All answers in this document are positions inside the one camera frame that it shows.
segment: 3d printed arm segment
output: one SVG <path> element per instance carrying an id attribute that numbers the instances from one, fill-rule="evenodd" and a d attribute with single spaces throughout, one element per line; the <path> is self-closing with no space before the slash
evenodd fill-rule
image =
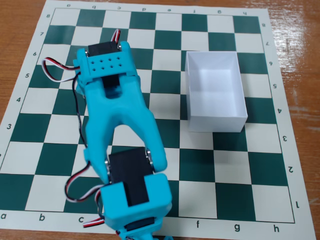
<path id="1" fill-rule="evenodd" d="M 121 124 L 131 127 L 145 142 L 155 172 L 167 167 L 164 146 L 155 118 L 144 102 L 130 46 L 123 41 L 121 49 L 96 56 L 87 56 L 84 49 L 79 49 L 74 60 L 74 66 L 79 66 L 81 71 L 77 92 L 85 95 L 89 112 L 85 159 L 90 160 L 105 184 L 109 183 L 106 149 L 114 128 Z M 102 77 L 114 75 L 118 75 L 119 86 L 105 88 Z"/>
<path id="2" fill-rule="evenodd" d="M 89 120 L 85 128 L 84 158 L 103 183 L 101 219 L 123 240 L 153 240 L 172 207 L 165 174 L 165 149 L 154 115 L 146 107 L 140 77 L 130 46 L 115 41 L 89 46 L 89 56 L 79 49 L 73 61 L 79 67 L 77 92 L 85 96 Z M 107 147 L 118 125 L 127 125 L 144 147 L 113 153 Z"/>

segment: white square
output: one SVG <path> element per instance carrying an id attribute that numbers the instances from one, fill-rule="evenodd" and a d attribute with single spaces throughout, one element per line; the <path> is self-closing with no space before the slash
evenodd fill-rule
<path id="1" fill-rule="evenodd" d="M 23 114 L 52 114 L 57 98 L 56 88 L 29 87 L 23 101 Z"/>
<path id="2" fill-rule="evenodd" d="M 76 26 L 71 45 L 88 46 L 100 42 L 102 27 Z"/>
<path id="3" fill-rule="evenodd" d="M 168 180 L 179 181 L 180 150 L 179 148 L 165 148 L 164 151 L 168 166 L 163 173 L 167 176 Z"/>
<path id="4" fill-rule="evenodd" d="M 209 51 L 208 33 L 200 31 L 183 31 L 181 33 L 181 50 Z"/>
<path id="5" fill-rule="evenodd" d="M 143 93 L 150 93 L 151 91 L 151 76 L 152 76 L 152 70 L 142 70 L 137 69 L 138 75 L 140 76 L 140 82 L 141 82 L 141 91 Z"/>
<path id="6" fill-rule="evenodd" d="M 130 11 L 105 11 L 104 28 L 128 29 L 130 25 Z"/>
<path id="7" fill-rule="evenodd" d="M 43 44 L 42 50 L 38 59 L 37 64 L 41 65 L 44 58 L 50 57 L 57 60 L 61 64 L 66 64 L 70 45 L 65 44 Z"/>
<path id="8" fill-rule="evenodd" d="M 264 53 L 261 34 L 235 33 L 235 47 L 237 53 Z"/>
<path id="9" fill-rule="evenodd" d="M 212 132 L 194 132 L 188 130 L 188 121 L 180 120 L 180 148 L 213 150 Z"/>
<path id="10" fill-rule="evenodd" d="M 241 74 L 243 93 L 249 98 L 271 98 L 267 74 Z"/>
<path id="11" fill-rule="evenodd" d="M 180 94 L 187 94 L 186 72 L 181 72 Z"/>
<path id="12" fill-rule="evenodd" d="M 61 79 L 68 79 L 72 78 L 76 75 L 76 71 L 69 71 L 69 70 L 63 70 L 62 78 Z M 59 89 L 68 89 L 72 90 L 72 82 L 73 81 L 64 81 L 60 83 Z"/>
<path id="13" fill-rule="evenodd" d="M 149 109 L 156 119 L 180 119 L 180 95 L 150 93 Z"/>
<path id="14" fill-rule="evenodd" d="M 2 174 L 35 174 L 42 142 L 11 141 L 2 163 Z"/>
<path id="15" fill-rule="evenodd" d="M 281 153 L 276 124 L 246 123 L 245 137 L 248 152 Z"/>
<path id="16" fill-rule="evenodd" d="M 252 193 L 257 221 L 294 222 L 287 186 L 252 185 Z"/>
<path id="17" fill-rule="evenodd" d="M 50 25 L 76 26 L 80 9 L 56 8 Z"/>
<path id="18" fill-rule="evenodd" d="M 68 176 L 35 175 L 25 210 L 63 212 Z"/>
<path id="19" fill-rule="evenodd" d="M 72 168 L 72 175 L 77 173 L 87 165 L 85 161 L 84 149 L 85 149 L 85 145 L 83 144 L 79 144 L 76 149 L 73 168 Z M 112 146 L 108 146 L 106 150 L 107 155 L 111 154 L 111 149 L 112 149 Z M 93 167 L 90 166 L 90 168 L 87 171 L 81 174 L 81 177 L 98 178 L 99 176 L 97 175 Z"/>
<path id="20" fill-rule="evenodd" d="M 247 151 L 214 150 L 213 155 L 216 183 L 251 184 Z"/>
<path id="21" fill-rule="evenodd" d="M 216 219 L 216 184 L 179 181 L 179 217 Z"/>
<path id="22" fill-rule="evenodd" d="M 181 31 L 182 15 L 173 13 L 157 13 L 155 29 L 165 31 Z"/>
<path id="23" fill-rule="evenodd" d="M 180 71 L 181 51 L 154 49 L 152 70 Z"/>
<path id="24" fill-rule="evenodd" d="M 129 29 L 127 41 L 133 49 L 153 49 L 155 34 L 155 30 Z"/>
<path id="25" fill-rule="evenodd" d="M 73 115 L 51 115 L 46 131 L 45 143 L 50 144 L 78 144 L 78 117 Z"/>
<path id="26" fill-rule="evenodd" d="M 88 105 L 85 106 L 84 115 L 85 115 L 85 116 L 89 116 Z"/>
<path id="27" fill-rule="evenodd" d="M 207 16 L 209 33 L 234 33 L 234 18 L 232 16 Z"/>
<path id="28" fill-rule="evenodd" d="M 144 147 L 145 143 L 127 125 L 119 125 L 114 129 L 113 146 Z"/>

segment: turquoise bracket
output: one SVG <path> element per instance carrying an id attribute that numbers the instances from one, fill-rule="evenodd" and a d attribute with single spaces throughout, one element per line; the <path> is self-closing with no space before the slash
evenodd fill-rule
<path id="1" fill-rule="evenodd" d="M 76 91 L 85 96 L 89 113 L 84 158 L 106 184 L 100 189 L 105 223 L 118 231 L 123 240 L 153 240 L 152 233 L 162 227 L 163 218 L 172 207 L 168 179 L 158 173 L 167 168 L 167 159 L 155 117 L 141 92 L 130 46 L 126 41 L 120 44 L 121 51 L 97 56 L 87 56 L 84 48 L 79 49 L 73 61 L 75 67 L 80 67 L 76 71 L 80 72 Z M 105 88 L 102 77 L 111 75 L 119 76 L 119 86 Z M 155 174 L 144 177 L 148 202 L 128 206 L 123 183 L 110 184 L 107 147 L 118 125 L 132 128 L 150 151 Z M 154 218 L 154 223 L 126 230 L 127 224 L 146 218 Z"/>
<path id="2" fill-rule="evenodd" d="M 105 184 L 109 183 L 106 149 L 118 125 L 128 125 L 143 140 L 150 150 L 154 172 L 167 168 L 165 149 L 155 117 L 146 107 L 130 46 L 126 41 L 120 44 L 122 51 L 98 56 L 88 57 L 84 48 L 79 49 L 73 61 L 81 71 L 76 91 L 85 96 L 89 112 L 84 158 Z M 120 86 L 106 92 L 101 77 L 115 74 Z M 114 94 L 118 97 L 106 97 Z"/>

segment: cable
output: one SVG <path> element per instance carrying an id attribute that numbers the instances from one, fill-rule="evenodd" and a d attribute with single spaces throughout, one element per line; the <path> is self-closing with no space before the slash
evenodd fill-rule
<path id="1" fill-rule="evenodd" d="M 94 187 L 92 187 L 89 191 L 87 191 L 82 197 L 80 198 L 73 198 L 73 197 L 70 197 L 68 195 L 68 191 L 69 191 L 69 187 L 70 185 L 78 178 L 80 177 L 81 174 L 83 174 L 84 172 L 86 172 L 89 167 L 90 167 L 91 163 L 90 161 L 88 161 L 87 165 L 81 169 L 80 171 L 76 172 L 74 175 L 72 175 L 65 183 L 65 186 L 64 186 L 64 193 L 65 193 L 65 196 L 66 196 L 66 199 L 71 202 L 71 203 L 81 203 L 83 202 L 84 200 L 86 200 L 87 198 L 89 198 L 92 194 L 94 194 L 96 191 L 98 191 L 101 187 L 104 186 L 104 184 L 100 184 L 100 185 L 96 185 Z"/>
<path id="2" fill-rule="evenodd" d="M 77 78 L 79 76 L 80 72 L 78 72 L 74 78 L 73 78 L 73 82 L 72 82 L 72 92 L 73 92 L 73 96 L 74 96 L 74 100 L 75 100 L 75 110 L 76 110 L 76 115 L 78 116 L 78 121 L 79 121 L 79 133 L 80 133 L 80 137 L 83 141 L 84 146 L 87 148 L 88 145 L 85 141 L 85 138 L 82 134 L 82 122 L 81 122 L 81 117 L 80 117 L 80 112 L 79 112 L 79 105 L 78 105 L 78 98 L 77 98 L 77 93 L 76 93 L 76 82 L 77 82 Z"/>
<path id="3" fill-rule="evenodd" d="M 100 216 L 101 219 L 105 219 L 105 216 L 102 214 L 102 212 L 100 211 L 101 209 L 101 206 L 100 206 L 100 202 L 99 202 L 99 198 L 101 196 L 101 190 L 99 189 L 96 193 L 95 193 L 95 196 L 94 196 L 94 201 L 95 201 L 95 204 L 98 208 L 98 214 Z"/>
<path id="4" fill-rule="evenodd" d="M 118 44 L 119 42 L 119 38 L 120 38 L 120 29 L 116 29 L 111 37 L 111 42 L 115 41 L 116 44 Z"/>
<path id="5" fill-rule="evenodd" d="M 98 226 L 98 225 L 101 225 L 101 224 L 104 224 L 104 223 L 105 223 L 105 220 L 101 219 L 100 217 L 98 217 L 97 219 L 94 219 L 92 221 L 85 222 L 83 224 L 83 227 L 84 228 L 89 228 L 89 227 Z"/>
<path id="6" fill-rule="evenodd" d="M 43 69 L 43 72 L 45 73 L 45 75 L 53 82 L 55 83 L 63 83 L 63 82 L 67 82 L 67 81 L 71 81 L 74 79 L 74 77 L 70 77 L 70 78 L 66 78 L 66 79 L 62 79 L 62 80 L 57 80 L 55 79 L 48 71 L 48 68 L 47 68 L 47 64 L 46 62 L 50 62 L 52 63 L 53 65 L 57 66 L 58 68 L 60 69 L 64 69 L 64 70 L 68 70 L 68 71 L 74 71 L 74 70 L 78 70 L 80 69 L 79 66 L 76 66 L 76 67 L 68 67 L 68 66 L 65 66 L 63 64 L 61 64 L 60 62 L 54 60 L 53 58 L 51 57 L 46 57 L 42 60 L 41 62 L 41 66 L 42 66 L 42 69 Z"/>

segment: red white black wire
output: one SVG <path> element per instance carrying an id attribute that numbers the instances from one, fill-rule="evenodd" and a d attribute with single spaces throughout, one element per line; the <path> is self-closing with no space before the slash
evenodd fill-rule
<path id="1" fill-rule="evenodd" d="M 60 68 L 60 69 L 64 69 L 64 70 L 68 70 L 68 71 L 74 71 L 74 70 L 78 70 L 80 69 L 80 67 L 76 66 L 76 67 L 68 67 L 68 66 L 65 66 L 63 64 L 61 64 L 60 62 L 54 60 L 53 58 L 51 57 L 46 57 L 42 60 L 41 62 L 41 65 L 42 65 L 42 69 L 43 69 L 43 72 L 45 73 L 45 75 L 53 82 L 55 83 L 63 83 L 63 82 L 67 82 L 67 81 L 71 81 L 73 80 L 75 77 L 70 77 L 70 78 L 66 78 L 66 79 L 62 79 L 62 80 L 57 80 L 55 79 L 48 71 L 48 68 L 47 68 L 47 62 L 49 63 L 52 63 L 53 65 L 55 65 L 56 67 Z"/>
<path id="2" fill-rule="evenodd" d="M 119 43 L 119 38 L 120 38 L 120 29 L 116 29 L 111 37 L 111 42 L 115 41 L 116 44 Z"/>
<path id="3" fill-rule="evenodd" d="M 92 187 L 89 191 L 87 191 L 82 197 L 80 198 L 73 198 L 73 197 L 70 197 L 68 195 L 68 191 L 69 191 L 69 187 L 70 185 L 78 178 L 80 177 L 81 174 L 83 174 L 84 172 L 86 172 L 89 167 L 90 167 L 90 162 L 87 163 L 87 165 L 81 169 L 80 171 L 78 171 L 77 173 L 75 173 L 74 175 L 72 175 L 65 183 L 65 186 L 64 186 L 64 193 L 65 193 L 65 196 L 66 196 L 66 199 L 71 202 L 71 203 L 81 203 L 83 201 L 85 201 L 87 198 L 89 198 L 92 194 L 94 194 L 95 192 L 97 192 L 101 187 L 104 186 L 104 184 L 100 184 L 100 185 L 96 185 L 94 187 Z"/>
<path id="4" fill-rule="evenodd" d="M 69 187 L 70 185 L 78 178 L 80 177 L 80 175 L 82 175 L 84 172 L 86 172 L 89 167 L 91 166 L 90 162 L 87 163 L 87 165 L 81 169 L 80 171 L 78 171 L 77 173 L 75 173 L 74 175 L 72 175 L 65 183 L 65 187 L 64 187 L 64 193 L 65 193 L 65 196 L 66 196 L 66 199 L 71 202 L 71 203 L 81 203 L 83 201 L 85 201 L 86 199 L 88 199 L 91 195 L 93 195 L 95 193 L 95 196 L 94 196 L 94 201 L 95 201 L 95 204 L 97 205 L 97 210 L 98 210 L 98 214 L 99 214 L 99 218 L 96 218 L 94 220 L 91 220 L 91 221 L 88 221 L 88 222 L 85 222 L 83 224 L 83 227 L 84 228 L 88 228 L 88 227 L 93 227 L 93 226 L 97 226 L 97 225 L 100 225 L 100 224 L 103 224 L 105 223 L 105 217 L 103 216 L 102 212 L 101 212 L 101 206 L 100 206 L 100 203 L 99 203 L 99 198 L 101 196 L 101 191 L 100 191 L 100 188 L 104 186 L 104 184 L 100 184 L 100 185 L 96 185 L 94 187 L 92 187 L 89 191 L 87 191 L 82 197 L 80 198 L 73 198 L 73 197 L 70 197 L 68 195 L 68 191 L 69 191 Z"/>

